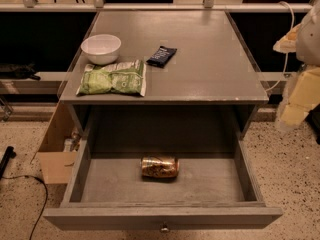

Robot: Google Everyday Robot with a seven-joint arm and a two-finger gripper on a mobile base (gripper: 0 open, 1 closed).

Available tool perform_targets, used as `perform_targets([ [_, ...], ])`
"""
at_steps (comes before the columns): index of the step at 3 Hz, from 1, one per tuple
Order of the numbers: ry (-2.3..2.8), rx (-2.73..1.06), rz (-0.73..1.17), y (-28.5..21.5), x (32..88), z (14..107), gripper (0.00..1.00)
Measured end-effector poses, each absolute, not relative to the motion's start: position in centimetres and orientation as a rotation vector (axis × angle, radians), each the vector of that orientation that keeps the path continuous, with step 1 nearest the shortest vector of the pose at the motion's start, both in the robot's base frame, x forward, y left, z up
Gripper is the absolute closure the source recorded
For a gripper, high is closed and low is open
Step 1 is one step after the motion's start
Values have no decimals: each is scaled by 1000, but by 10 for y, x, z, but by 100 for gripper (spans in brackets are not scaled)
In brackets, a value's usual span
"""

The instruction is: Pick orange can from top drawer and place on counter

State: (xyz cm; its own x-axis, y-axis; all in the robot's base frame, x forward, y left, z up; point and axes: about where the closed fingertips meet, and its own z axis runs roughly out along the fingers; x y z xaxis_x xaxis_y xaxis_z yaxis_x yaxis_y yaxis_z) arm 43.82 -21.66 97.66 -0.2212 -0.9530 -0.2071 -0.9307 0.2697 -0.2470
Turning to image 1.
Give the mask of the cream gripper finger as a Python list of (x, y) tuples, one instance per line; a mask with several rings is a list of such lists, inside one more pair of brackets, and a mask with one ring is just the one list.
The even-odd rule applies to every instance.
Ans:
[(297, 24), (290, 29), (280, 40), (274, 44), (273, 50), (283, 54), (294, 53), (296, 51), (296, 40), (300, 26), (301, 24)]
[(277, 109), (275, 126), (279, 131), (298, 128), (309, 112), (320, 104), (320, 67), (307, 65), (285, 85)]

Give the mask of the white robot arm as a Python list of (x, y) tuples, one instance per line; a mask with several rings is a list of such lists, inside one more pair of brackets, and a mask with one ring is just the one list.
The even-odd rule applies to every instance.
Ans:
[(280, 131), (297, 128), (320, 105), (320, 4), (315, 3), (302, 21), (273, 46), (279, 53), (295, 53), (303, 69), (285, 85), (276, 115)]

